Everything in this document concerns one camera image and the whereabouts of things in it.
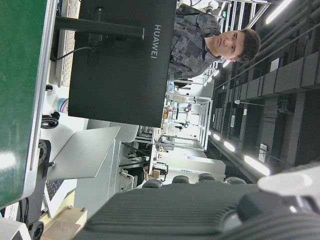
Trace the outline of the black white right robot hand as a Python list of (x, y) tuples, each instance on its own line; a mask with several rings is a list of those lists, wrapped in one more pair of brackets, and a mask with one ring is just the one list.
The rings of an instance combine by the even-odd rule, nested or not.
[(86, 223), (77, 240), (317, 240), (320, 164), (224, 182), (202, 175), (172, 184), (146, 182), (118, 193)]

